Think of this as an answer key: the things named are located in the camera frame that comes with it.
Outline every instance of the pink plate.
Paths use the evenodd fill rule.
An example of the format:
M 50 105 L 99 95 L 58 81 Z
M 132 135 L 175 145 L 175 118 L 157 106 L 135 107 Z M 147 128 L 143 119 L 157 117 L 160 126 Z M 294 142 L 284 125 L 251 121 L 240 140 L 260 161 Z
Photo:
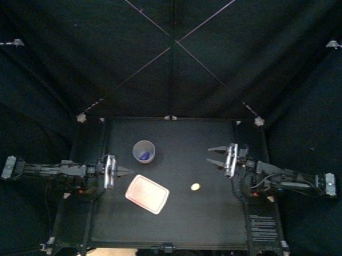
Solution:
M 169 191 L 143 175 L 136 175 L 125 192 L 125 198 L 153 214 L 159 214 Z

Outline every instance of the black fabric wall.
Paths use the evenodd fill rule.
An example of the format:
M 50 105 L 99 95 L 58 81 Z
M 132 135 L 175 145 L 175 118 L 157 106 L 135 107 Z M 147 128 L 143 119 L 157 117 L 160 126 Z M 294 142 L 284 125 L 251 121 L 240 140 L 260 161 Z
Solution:
M 0 166 L 12 154 L 67 159 L 76 115 L 100 98 L 87 114 L 254 118 L 243 100 L 270 120 L 272 162 L 339 173 L 342 58 L 323 49 L 340 33 L 342 2 L 232 1 L 184 39 L 229 1 L 131 3 L 139 10 L 127 1 L 0 2 L 0 42 L 25 43 L 0 46 Z M 46 237 L 46 187 L 32 186 L 0 184 L 0 230 L 10 233 L 0 249 Z M 286 195 L 282 210 L 299 255 L 339 255 L 339 200 Z
M 338 175 L 342 152 L 342 51 L 330 50 L 292 97 L 291 106 L 268 130 L 274 164 L 307 173 Z M 338 256 L 342 251 L 342 200 L 282 197 L 280 212 L 287 242 L 295 255 Z

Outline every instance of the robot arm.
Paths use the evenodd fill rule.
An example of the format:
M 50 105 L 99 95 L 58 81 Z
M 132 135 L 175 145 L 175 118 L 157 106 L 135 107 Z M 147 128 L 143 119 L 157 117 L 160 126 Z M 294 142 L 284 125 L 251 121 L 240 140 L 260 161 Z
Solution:
M 1 173 L 2 180 L 17 180 L 21 176 L 72 178 L 75 187 L 87 187 L 88 178 L 103 175 L 104 189 L 113 188 L 116 177 L 133 174 L 132 170 L 116 165 L 113 155 L 105 155 L 97 164 L 81 165 L 71 160 L 61 160 L 60 164 L 29 164 L 14 156 L 9 156 Z
M 238 144 L 228 147 L 221 146 L 208 149 L 219 153 L 225 153 L 225 163 L 207 159 L 219 169 L 224 169 L 224 175 L 234 177 L 236 170 L 243 173 L 242 191 L 247 196 L 272 195 L 279 190 L 287 189 L 298 193 L 336 197 L 335 176 L 332 173 L 318 175 L 304 174 L 288 169 L 282 169 L 275 165 L 255 161 L 247 157 L 247 148 L 238 152 Z

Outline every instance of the wire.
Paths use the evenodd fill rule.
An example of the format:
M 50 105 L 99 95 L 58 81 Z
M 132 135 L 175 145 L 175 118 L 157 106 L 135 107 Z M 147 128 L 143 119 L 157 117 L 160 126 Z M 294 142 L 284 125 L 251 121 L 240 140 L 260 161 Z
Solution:
M 319 192 L 320 195 L 324 194 L 323 190 L 322 190 L 319 187 L 316 187 L 311 182 L 308 182 L 308 181 L 304 180 L 304 179 L 303 179 L 303 182 L 306 182 L 306 183 L 310 185 L 310 187 L 311 187 L 312 189 L 315 189 L 315 190 Z
M 266 177 L 262 179 L 262 181 L 260 181 L 255 186 L 252 186 L 252 187 L 250 187 L 250 188 L 258 188 L 258 187 L 262 185 L 262 183 L 263 183 L 270 177 L 276 176 L 276 175 L 280 175 L 280 174 L 279 174 L 279 173 L 275 173 L 275 174 L 271 174 L 271 175 L 266 176 Z
M 232 3 L 235 0 L 229 1 L 183 37 L 179 39 L 181 42 Z
M 302 192 L 302 191 L 299 191 L 299 190 L 290 189 L 290 188 L 286 188 L 286 187 L 283 187 L 283 189 L 286 189 L 286 190 L 288 190 L 288 191 L 292 191 L 292 192 L 296 192 L 296 193 L 299 193 L 299 194 L 302 194 L 302 195 L 304 195 L 304 196 L 310 196 L 310 197 L 318 197 L 318 196 L 319 196 L 319 195 L 310 195 L 308 193 L 304 193 L 304 192 Z

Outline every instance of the small ball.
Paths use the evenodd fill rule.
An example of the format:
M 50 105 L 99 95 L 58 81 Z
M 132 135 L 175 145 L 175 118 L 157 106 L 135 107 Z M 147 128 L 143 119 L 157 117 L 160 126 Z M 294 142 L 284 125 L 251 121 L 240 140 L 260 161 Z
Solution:
M 196 190 L 199 190 L 199 188 L 200 188 L 200 185 L 197 183 L 193 183 L 191 186 L 191 190 L 196 191 Z

